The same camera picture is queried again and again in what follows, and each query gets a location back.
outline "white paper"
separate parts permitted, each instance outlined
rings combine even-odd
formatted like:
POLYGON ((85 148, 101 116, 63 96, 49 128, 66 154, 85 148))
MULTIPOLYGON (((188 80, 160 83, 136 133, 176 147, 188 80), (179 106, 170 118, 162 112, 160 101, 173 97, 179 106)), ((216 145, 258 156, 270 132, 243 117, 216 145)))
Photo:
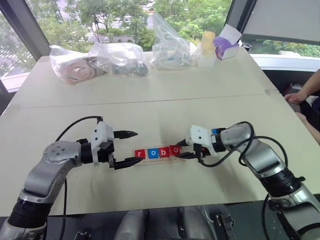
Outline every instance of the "white paper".
POLYGON ((219 37, 227 39, 233 45, 241 38, 241 35, 241 32, 239 32, 237 29, 229 24, 226 24, 219 37))
POLYGON ((239 49, 239 46, 233 46, 233 47, 229 47, 227 48, 224 53, 223 53, 223 56, 222 56, 222 59, 221 60, 224 60, 224 59, 228 59, 228 58, 231 58, 231 57, 234 57, 237 52, 238 52, 238 49, 239 49))

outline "red letter block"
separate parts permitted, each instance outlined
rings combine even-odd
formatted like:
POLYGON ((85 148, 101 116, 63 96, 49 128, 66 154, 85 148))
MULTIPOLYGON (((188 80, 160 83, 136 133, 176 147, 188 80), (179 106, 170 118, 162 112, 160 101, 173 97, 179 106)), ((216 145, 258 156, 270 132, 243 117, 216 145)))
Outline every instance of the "red letter block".
POLYGON ((146 158, 146 150, 144 149, 134 150, 134 156, 136 158, 146 158))
POLYGON ((170 145, 170 155, 177 156, 180 154, 180 146, 170 145))
POLYGON ((159 148, 160 158, 167 158, 170 156, 169 147, 164 146, 159 148))

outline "green foliage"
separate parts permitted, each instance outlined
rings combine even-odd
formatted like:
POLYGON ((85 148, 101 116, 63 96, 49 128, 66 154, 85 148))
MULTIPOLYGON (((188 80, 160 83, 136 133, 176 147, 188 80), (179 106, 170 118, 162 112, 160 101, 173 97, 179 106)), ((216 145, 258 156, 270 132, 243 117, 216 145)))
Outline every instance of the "green foliage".
POLYGON ((145 52, 152 51, 152 46, 155 42, 155 39, 156 39, 155 31, 153 29, 147 29, 146 27, 144 27, 140 31, 139 41, 137 42, 137 44, 141 46, 143 51, 145 52))
POLYGON ((10 66, 21 67, 28 71, 36 64, 2 14, 0 14, 0 43, 1 51, 5 53, 3 56, 5 61, 0 65, 1 76, 8 73, 10 66))
POLYGON ((114 36, 123 36, 126 35, 126 32, 124 29, 121 28, 115 28, 115 27, 111 27, 109 28, 108 32, 107 29, 103 28, 103 29, 99 29, 97 31, 98 34, 101 34, 103 36, 107 36, 109 37, 111 43, 114 42, 114 36))
POLYGON ((59 45, 78 52, 86 52, 88 32, 78 21, 57 22, 55 18, 38 20, 38 24, 51 45, 59 45))
POLYGON ((79 0, 76 9, 81 23, 98 29, 98 23, 104 24, 107 33, 114 19, 121 14, 121 7, 117 0, 79 0))
MULTIPOLYGON (((156 0, 153 8, 183 38, 197 44, 204 31, 220 34, 231 1, 156 0)), ((112 42, 114 36, 132 36, 133 42, 140 45, 144 51, 152 50, 155 33, 153 29, 147 28, 148 14, 141 7, 148 4, 148 0, 65 0, 64 9, 59 9, 58 2, 59 0, 26 0, 51 45, 87 52, 91 43, 88 42, 86 34, 91 30, 94 34, 109 37, 112 42), (68 19, 63 18, 61 11, 68 14, 68 19), (111 26, 115 19, 122 21, 121 28, 111 26)), ((255 53, 279 54, 280 50, 284 50, 302 56, 320 57, 320 46, 246 37, 242 40, 253 45, 252 52, 255 53)), ((8 53, 6 61, 0 66, 0 74, 7 73, 12 66, 30 70, 35 64, 2 15, 0 42, 2 51, 8 53)))
POLYGON ((194 42, 201 40, 205 31, 222 31, 231 0, 157 0, 154 9, 183 38, 194 42))
POLYGON ((121 1, 121 19, 123 20, 122 27, 128 28, 128 31, 133 35, 135 43, 140 40, 140 35, 147 25, 148 15, 143 11, 141 5, 143 0, 122 0, 121 1), (125 20, 125 16, 131 16, 129 21, 125 20))
POLYGON ((186 0, 156 0, 154 10, 164 19, 171 17, 175 22, 186 20, 186 0))
POLYGON ((254 39, 243 37, 242 41, 252 45, 255 54, 279 54, 279 51, 291 51, 305 57, 320 57, 320 46, 303 43, 254 39))

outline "purple object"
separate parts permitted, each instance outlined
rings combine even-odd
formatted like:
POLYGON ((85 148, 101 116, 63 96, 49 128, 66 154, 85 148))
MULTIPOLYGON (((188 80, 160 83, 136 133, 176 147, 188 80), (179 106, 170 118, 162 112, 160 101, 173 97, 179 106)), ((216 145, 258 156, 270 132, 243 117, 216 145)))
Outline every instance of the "purple object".
POLYGON ((237 42, 232 45, 227 39, 220 36, 214 38, 213 44, 215 45, 215 54, 218 59, 222 59, 226 49, 239 46, 237 42))

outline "blue letter block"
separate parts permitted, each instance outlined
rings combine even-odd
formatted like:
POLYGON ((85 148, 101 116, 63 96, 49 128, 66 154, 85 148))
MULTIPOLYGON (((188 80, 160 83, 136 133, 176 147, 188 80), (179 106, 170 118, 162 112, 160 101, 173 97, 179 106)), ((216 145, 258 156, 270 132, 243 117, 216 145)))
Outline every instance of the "blue letter block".
POLYGON ((148 149, 148 157, 149 157, 149 159, 157 159, 157 158, 159 158, 158 148, 150 148, 150 149, 148 149))

